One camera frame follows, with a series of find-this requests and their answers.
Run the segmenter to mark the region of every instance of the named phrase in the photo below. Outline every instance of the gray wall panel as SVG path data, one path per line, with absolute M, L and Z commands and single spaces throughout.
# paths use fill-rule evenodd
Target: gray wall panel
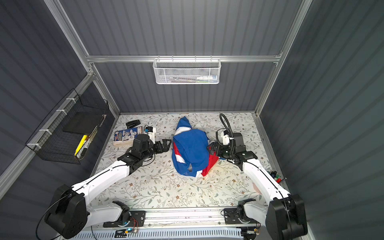
M 0 1 L 0 173 L 86 72 L 41 1 Z
M 383 9 L 314 1 L 261 114 L 316 239 L 381 235 Z
M 101 97 L 93 83 L 83 95 Z M 43 161 L 38 156 L 31 160 L 0 201 L 0 239 L 36 239 L 36 224 L 50 206 L 54 191 L 63 184 L 71 186 L 90 176 L 113 122 L 114 117 L 108 112 L 80 165 Z M 40 238 L 51 239 L 55 235 L 56 232 L 44 221 L 40 224 Z
M 273 63 L 223 63 L 220 83 L 160 85 L 151 63 L 96 63 L 121 112 L 254 110 Z
M 43 1 L 0 1 L 0 173 L 85 75 Z M 84 95 L 101 97 L 94 84 Z M 81 165 L 43 161 L 37 156 L 31 160 L 0 201 L 0 239 L 36 239 L 36 224 L 55 189 L 89 177 L 113 122 L 109 112 Z M 45 223 L 39 234 L 42 239 L 56 235 Z
M 91 55 L 275 55 L 300 0 L 62 1 Z

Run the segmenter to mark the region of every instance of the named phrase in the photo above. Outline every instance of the book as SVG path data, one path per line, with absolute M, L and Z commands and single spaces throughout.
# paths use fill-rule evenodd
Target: book
M 113 139 L 113 145 L 130 145 L 133 143 L 133 140 L 142 133 L 142 127 L 134 127 L 130 129 L 124 129 L 115 132 L 115 137 Z

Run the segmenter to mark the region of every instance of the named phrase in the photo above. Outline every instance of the black notebook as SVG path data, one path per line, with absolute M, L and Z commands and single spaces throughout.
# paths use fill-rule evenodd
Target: black notebook
M 77 112 L 67 125 L 63 132 L 90 135 L 95 127 L 101 122 L 103 116 Z

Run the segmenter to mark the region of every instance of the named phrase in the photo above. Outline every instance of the white wire mesh basket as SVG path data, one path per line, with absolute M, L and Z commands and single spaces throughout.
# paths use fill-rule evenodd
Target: white wire mesh basket
M 155 59 L 153 62 L 157 84 L 218 84 L 220 69 L 220 59 L 204 62 Z

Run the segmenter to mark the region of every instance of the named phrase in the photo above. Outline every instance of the black wire mesh basket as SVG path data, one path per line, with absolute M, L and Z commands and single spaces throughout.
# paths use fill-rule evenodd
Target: black wire mesh basket
M 54 113 L 54 120 L 48 126 L 43 125 L 42 129 L 36 131 L 36 134 L 32 134 L 26 146 L 35 151 L 43 160 L 80 164 L 99 127 L 104 122 L 109 109 L 108 102 L 101 98 L 78 94 L 66 101 L 68 104 L 64 108 L 56 110 L 56 114 Z M 87 140 L 83 145 L 80 145 L 80 142 L 84 134 L 65 131 L 67 125 L 79 114 L 90 117 L 99 116 L 96 126 L 94 128 L 93 125 L 91 126 L 93 131 L 87 135 Z

